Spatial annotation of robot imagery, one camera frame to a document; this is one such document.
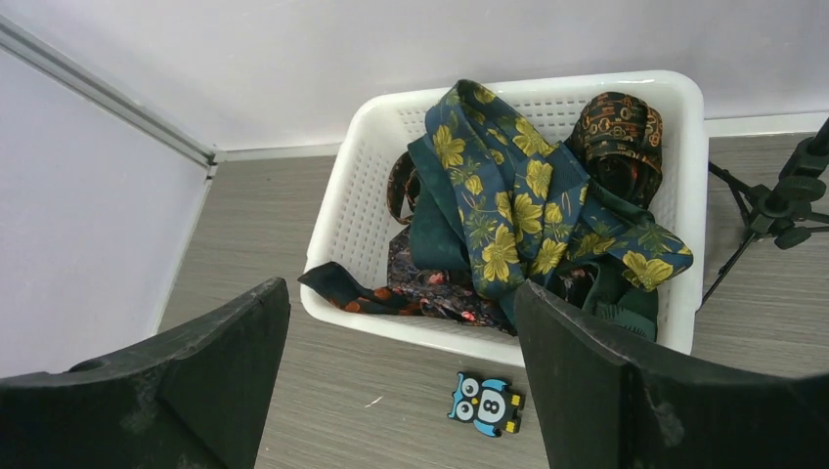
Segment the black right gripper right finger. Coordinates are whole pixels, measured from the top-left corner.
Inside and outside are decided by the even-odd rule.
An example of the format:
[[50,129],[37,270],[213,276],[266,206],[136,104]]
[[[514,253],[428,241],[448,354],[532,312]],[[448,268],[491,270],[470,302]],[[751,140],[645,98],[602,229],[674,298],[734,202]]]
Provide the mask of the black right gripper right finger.
[[526,282],[515,320],[553,468],[824,468],[828,378],[676,352]]

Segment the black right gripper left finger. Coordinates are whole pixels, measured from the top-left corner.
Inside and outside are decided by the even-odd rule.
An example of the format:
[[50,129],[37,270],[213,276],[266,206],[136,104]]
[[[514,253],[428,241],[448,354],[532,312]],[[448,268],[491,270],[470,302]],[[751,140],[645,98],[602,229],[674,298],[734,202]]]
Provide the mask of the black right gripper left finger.
[[1,382],[5,468],[251,468],[290,318],[273,277],[62,373]]

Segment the blue yellow floral tie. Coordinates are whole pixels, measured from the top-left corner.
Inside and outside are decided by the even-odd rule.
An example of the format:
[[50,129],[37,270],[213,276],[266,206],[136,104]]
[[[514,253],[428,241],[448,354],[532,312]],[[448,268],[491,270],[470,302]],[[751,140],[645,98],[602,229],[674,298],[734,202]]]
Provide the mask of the blue yellow floral tie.
[[424,122],[409,146],[429,200],[411,233],[418,267],[464,270],[479,295],[501,300],[525,280],[599,258],[645,291],[692,266],[691,249],[649,211],[663,179],[663,120],[646,101],[601,93],[552,143],[462,79]]

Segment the blue owl toy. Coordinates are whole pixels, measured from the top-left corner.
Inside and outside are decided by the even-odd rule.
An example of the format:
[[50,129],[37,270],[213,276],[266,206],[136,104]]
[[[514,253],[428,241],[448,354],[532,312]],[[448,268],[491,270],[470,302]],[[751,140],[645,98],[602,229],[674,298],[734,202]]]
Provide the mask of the blue owl toy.
[[500,378],[483,378],[465,371],[459,371],[457,378],[447,414],[450,420],[471,424],[489,438],[520,431],[521,412],[526,403],[524,395],[514,392]]

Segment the dark floral tie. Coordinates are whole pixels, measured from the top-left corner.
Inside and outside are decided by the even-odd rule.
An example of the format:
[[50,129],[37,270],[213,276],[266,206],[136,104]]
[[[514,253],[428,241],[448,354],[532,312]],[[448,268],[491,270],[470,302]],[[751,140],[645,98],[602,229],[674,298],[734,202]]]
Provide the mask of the dark floral tie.
[[298,281],[336,309],[349,313],[428,317],[488,327],[510,336],[517,334],[499,304],[479,297],[474,291],[468,271],[417,268],[411,255],[408,228],[389,242],[384,286],[364,287],[336,262],[310,269]]

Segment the white plastic basket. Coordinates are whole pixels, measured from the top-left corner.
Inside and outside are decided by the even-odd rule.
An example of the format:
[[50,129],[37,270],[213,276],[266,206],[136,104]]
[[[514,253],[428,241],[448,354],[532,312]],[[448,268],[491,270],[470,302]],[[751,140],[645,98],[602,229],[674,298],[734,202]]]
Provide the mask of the white plastic basket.
[[[656,221],[691,249],[691,268],[659,288],[657,340],[689,354],[703,296],[709,138],[704,99],[690,78],[668,70],[493,82],[490,89],[548,139],[566,138],[586,103],[606,91],[655,107],[664,120],[664,179],[652,204]],[[409,142],[424,133],[424,116],[440,88],[373,98],[355,113],[340,147],[307,249],[307,267],[336,262],[366,287],[386,282],[390,240],[402,229],[387,207],[387,180]],[[352,314],[309,287],[300,290],[315,319],[427,348],[514,366],[523,365],[516,338],[450,320]]]

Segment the dark green tie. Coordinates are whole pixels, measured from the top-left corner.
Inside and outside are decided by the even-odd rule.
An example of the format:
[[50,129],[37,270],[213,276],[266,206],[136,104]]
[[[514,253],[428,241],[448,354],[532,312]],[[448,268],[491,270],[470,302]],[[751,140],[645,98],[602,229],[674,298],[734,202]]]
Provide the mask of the dark green tie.
[[410,229],[414,265],[469,272],[479,297],[514,325],[514,293],[530,280],[584,312],[654,339],[658,297],[614,254],[622,221],[562,146],[489,148],[462,139],[409,149],[420,182]]

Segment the brown patterned rolled tie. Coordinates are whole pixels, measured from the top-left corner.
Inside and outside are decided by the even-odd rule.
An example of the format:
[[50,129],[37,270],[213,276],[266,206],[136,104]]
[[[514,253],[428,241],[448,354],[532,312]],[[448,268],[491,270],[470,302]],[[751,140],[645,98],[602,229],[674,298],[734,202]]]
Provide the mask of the brown patterned rolled tie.
[[646,101],[605,92],[583,108],[566,145],[603,188],[647,208],[662,184],[663,130]]

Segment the black tripod stand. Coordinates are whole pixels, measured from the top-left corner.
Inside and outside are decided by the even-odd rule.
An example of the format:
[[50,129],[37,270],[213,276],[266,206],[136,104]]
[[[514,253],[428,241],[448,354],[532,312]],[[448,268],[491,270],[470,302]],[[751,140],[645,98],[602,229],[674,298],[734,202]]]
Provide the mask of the black tripod stand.
[[713,162],[708,170],[725,182],[736,202],[744,232],[734,253],[718,270],[705,292],[707,302],[752,243],[771,237],[781,250],[791,249],[812,235],[828,231],[828,216],[812,210],[811,204],[827,193],[820,177],[828,167],[828,124],[800,141],[781,169],[772,188],[750,186]]

